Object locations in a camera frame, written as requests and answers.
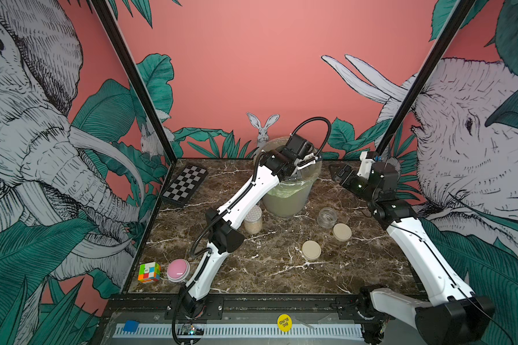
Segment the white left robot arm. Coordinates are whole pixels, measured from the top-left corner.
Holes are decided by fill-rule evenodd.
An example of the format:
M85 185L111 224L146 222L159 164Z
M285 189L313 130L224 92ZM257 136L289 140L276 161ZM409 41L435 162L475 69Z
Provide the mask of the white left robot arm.
M207 211L207 226L191 247L191 256L201 256L201 260L178 293L178 304L188 318L196 319L202 314L220 267L244 242L245 236L239 228L251 209L280 182L315 165L321 158L320 149L293 134L284 145L261 152L254 162L253 175L243 187L225 204Z

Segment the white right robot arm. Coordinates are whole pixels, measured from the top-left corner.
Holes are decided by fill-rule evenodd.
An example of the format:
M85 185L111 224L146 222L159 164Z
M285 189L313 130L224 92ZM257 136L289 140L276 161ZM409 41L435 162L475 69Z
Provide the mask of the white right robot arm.
M392 316L416 329L426 344L470 344L481 340L495 305L478 296L433 244L412 206L397 196L399 174L387 162L362 161L354 171L329 166L331 178L367 203L372 217L399 245L417 273L427 300L372 285L363 287L357 312L364 318Z

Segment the rice jar with beige lid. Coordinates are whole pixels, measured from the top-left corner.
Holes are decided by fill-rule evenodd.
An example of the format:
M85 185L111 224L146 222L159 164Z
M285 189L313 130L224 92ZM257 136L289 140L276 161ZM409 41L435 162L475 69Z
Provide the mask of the rice jar with beige lid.
M323 229L332 229L338 222L338 213L330 207L322 208L317 216L317 224Z

